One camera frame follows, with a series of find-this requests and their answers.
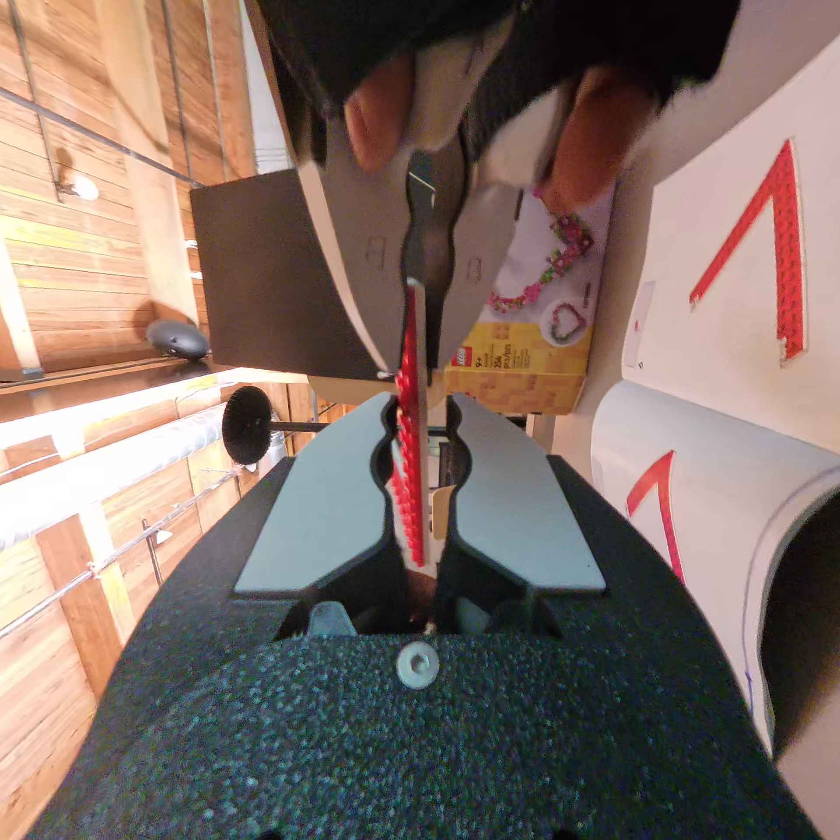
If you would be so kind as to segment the long red lego plate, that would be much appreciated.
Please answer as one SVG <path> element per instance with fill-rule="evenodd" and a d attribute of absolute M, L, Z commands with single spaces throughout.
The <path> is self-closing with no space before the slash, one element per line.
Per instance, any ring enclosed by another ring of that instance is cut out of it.
<path fill-rule="evenodd" d="M 425 292 L 414 278 L 406 289 L 406 328 L 402 364 L 395 377 L 397 432 L 392 445 L 392 489 L 408 556 L 427 567 L 427 350 Z"/>

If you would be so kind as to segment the bent plywood black chair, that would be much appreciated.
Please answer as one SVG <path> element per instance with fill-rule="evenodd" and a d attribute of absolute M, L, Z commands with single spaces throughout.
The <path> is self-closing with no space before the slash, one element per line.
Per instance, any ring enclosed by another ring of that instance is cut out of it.
<path fill-rule="evenodd" d="M 392 385 L 351 324 L 294 170 L 190 191 L 213 358 Z"/>

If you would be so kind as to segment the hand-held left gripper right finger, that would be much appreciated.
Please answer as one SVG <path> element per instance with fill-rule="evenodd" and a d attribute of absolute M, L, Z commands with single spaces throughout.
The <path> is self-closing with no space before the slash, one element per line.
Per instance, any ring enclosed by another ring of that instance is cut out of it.
<path fill-rule="evenodd" d="M 448 398 L 447 419 L 467 466 L 449 503 L 437 596 L 603 593 L 604 577 L 546 452 L 465 394 Z"/>

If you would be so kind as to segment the black dome lamp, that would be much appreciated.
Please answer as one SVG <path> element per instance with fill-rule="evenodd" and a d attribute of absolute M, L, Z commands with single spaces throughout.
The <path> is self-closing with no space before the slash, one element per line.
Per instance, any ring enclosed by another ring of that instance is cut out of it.
<path fill-rule="evenodd" d="M 145 338 L 155 350 L 184 361 L 200 361 L 211 349 L 207 336 L 189 322 L 155 320 L 145 331 Z"/>

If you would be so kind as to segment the person's right hand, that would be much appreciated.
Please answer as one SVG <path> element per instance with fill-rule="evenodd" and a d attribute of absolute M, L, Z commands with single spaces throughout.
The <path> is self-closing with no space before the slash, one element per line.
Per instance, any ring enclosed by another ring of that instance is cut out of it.
<path fill-rule="evenodd" d="M 402 56 L 377 68 L 345 102 L 343 116 L 360 167 L 379 171 L 396 152 L 413 104 L 415 61 Z M 547 179 L 546 208 L 567 215 L 616 181 L 654 116 L 657 100 L 641 78 L 619 67 L 588 70 L 560 135 Z"/>

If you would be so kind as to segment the small tan plywood chair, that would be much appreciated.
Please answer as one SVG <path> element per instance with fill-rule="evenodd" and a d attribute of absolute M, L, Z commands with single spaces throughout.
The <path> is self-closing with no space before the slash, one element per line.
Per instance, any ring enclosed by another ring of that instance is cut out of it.
<path fill-rule="evenodd" d="M 430 497 L 430 528 L 437 541 L 445 541 L 448 531 L 449 507 L 456 485 L 435 489 Z"/>

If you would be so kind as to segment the black round pendant lamp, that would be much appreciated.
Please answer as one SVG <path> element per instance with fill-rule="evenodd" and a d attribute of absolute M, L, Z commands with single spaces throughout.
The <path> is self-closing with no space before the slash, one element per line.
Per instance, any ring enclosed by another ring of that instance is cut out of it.
<path fill-rule="evenodd" d="M 228 456 L 237 465 L 251 466 L 267 454 L 274 435 L 316 434 L 328 425 L 275 419 L 268 395 L 256 385 L 243 385 L 227 400 L 221 429 Z"/>

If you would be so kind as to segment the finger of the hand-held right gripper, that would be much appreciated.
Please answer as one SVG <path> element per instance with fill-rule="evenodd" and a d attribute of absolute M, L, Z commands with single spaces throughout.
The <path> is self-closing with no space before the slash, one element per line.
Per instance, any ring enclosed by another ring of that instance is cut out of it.
<path fill-rule="evenodd" d="M 333 285 L 383 381 L 403 359 L 411 152 L 398 152 L 370 174 L 355 159 L 342 122 L 327 124 L 325 142 L 325 161 L 302 162 L 297 172 Z"/>
<path fill-rule="evenodd" d="M 483 184 L 463 140 L 432 154 L 427 221 L 427 366 L 443 369 L 485 307 L 508 254 L 522 190 Z"/>

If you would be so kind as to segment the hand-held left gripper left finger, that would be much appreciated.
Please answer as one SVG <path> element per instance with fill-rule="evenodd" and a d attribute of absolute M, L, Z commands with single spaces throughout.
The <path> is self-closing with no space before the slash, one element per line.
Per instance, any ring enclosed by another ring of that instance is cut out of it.
<path fill-rule="evenodd" d="M 294 458 L 237 582 L 261 600 L 401 601 L 403 556 L 387 482 L 396 397 L 382 392 Z"/>

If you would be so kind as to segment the yellow white lego box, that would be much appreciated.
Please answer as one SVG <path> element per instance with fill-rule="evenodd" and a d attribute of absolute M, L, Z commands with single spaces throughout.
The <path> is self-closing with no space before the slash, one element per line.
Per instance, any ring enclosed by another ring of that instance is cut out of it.
<path fill-rule="evenodd" d="M 507 415 L 571 413 L 585 382 L 615 186 L 578 212 L 551 214 L 526 193 L 476 325 L 444 374 Z"/>

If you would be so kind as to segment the silver round air duct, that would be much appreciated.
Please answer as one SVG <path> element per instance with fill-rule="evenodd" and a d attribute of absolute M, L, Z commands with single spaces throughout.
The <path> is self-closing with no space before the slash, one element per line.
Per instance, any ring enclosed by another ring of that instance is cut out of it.
<path fill-rule="evenodd" d="M 216 443 L 225 407 L 207 408 L 3 484 L 1 550 Z"/>

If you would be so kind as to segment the lego instruction booklet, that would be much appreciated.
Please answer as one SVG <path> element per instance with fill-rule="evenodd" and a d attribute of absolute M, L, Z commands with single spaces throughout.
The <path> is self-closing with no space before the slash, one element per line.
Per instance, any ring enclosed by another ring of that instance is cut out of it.
<path fill-rule="evenodd" d="M 839 481 L 838 38 L 654 189 L 595 487 L 704 613 L 771 752 L 763 628 Z"/>

